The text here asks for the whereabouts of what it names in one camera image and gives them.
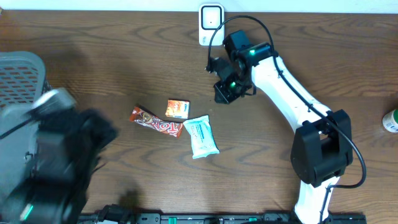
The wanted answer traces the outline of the orange tissue pack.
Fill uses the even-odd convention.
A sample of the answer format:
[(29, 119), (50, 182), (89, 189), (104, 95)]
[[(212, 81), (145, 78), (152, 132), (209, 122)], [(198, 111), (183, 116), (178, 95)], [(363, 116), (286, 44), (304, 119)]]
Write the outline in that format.
[(188, 119), (190, 102), (182, 100), (168, 100), (165, 111), (166, 117)]

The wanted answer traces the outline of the teal wet wipes pack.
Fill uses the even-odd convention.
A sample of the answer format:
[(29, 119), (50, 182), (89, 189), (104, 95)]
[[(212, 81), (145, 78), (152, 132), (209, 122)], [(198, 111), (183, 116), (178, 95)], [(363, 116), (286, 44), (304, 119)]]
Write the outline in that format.
[(191, 137), (193, 159), (220, 153), (213, 137), (208, 115), (188, 119), (183, 122), (183, 125)]

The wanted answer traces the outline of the red chocolate bar wrapper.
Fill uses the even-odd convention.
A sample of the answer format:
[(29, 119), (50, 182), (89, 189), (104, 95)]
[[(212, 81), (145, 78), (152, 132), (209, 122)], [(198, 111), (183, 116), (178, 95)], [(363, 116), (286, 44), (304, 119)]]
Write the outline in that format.
[(131, 122), (138, 123), (147, 128), (154, 129), (160, 133), (168, 134), (176, 138), (180, 137), (183, 129), (182, 123), (164, 121), (153, 115), (152, 113), (149, 113), (146, 110), (137, 106), (133, 109), (129, 120)]

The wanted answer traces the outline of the green lid seasoning jar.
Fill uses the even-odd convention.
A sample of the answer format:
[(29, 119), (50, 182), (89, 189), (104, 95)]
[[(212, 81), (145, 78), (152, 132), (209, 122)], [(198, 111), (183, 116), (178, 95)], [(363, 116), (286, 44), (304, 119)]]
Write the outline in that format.
[(398, 133), (397, 113), (397, 110), (392, 110), (391, 112), (385, 114), (382, 119), (382, 125), (391, 133)]

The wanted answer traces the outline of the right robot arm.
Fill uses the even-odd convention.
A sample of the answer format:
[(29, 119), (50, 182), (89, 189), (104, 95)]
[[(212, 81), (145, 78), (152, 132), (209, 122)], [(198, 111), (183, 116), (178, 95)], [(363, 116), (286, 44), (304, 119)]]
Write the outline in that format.
[(267, 42), (254, 45), (239, 30), (228, 35), (223, 46), (229, 59), (210, 60), (210, 71), (220, 77), (214, 85), (215, 101), (230, 104), (252, 87), (271, 99), (294, 132), (290, 161), (301, 180), (295, 215), (301, 223), (325, 221), (330, 186), (353, 161), (349, 116), (316, 100)]

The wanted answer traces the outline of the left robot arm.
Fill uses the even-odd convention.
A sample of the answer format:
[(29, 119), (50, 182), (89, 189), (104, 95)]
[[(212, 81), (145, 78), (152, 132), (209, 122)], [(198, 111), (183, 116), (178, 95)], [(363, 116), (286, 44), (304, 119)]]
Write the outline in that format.
[(77, 223), (99, 154), (118, 135), (97, 110), (35, 116), (36, 152), (1, 206), (8, 223)]

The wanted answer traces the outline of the white barcode scanner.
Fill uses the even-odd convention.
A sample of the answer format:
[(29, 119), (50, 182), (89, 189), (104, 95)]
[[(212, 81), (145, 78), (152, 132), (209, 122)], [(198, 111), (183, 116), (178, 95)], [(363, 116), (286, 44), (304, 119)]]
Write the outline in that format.
[(219, 46), (224, 40), (224, 7), (218, 3), (202, 4), (198, 10), (198, 42), (202, 46)]

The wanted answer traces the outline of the grey plastic mesh basket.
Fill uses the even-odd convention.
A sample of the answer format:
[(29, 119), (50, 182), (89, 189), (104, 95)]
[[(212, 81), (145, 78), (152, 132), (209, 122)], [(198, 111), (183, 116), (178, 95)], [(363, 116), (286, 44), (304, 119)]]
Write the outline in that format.
[[(31, 52), (1, 53), (1, 134), (28, 119), (27, 112), (45, 90), (43, 60)], [(35, 154), (37, 124), (27, 124), (1, 140), (1, 204), (24, 178)]]

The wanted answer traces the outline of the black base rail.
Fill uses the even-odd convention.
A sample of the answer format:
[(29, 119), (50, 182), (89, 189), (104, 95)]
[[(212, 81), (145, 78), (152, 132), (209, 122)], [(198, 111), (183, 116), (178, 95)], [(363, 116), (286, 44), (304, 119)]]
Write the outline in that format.
[(105, 215), (104, 218), (97, 218), (95, 214), (82, 215), (77, 224), (87, 223), (135, 223), (135, 224), (240, 224), (240, 223), (299, 223), (289, 213), (265, 213), (257, 215), (161, 215), (158, 213), (142, 213), (127, 215)]

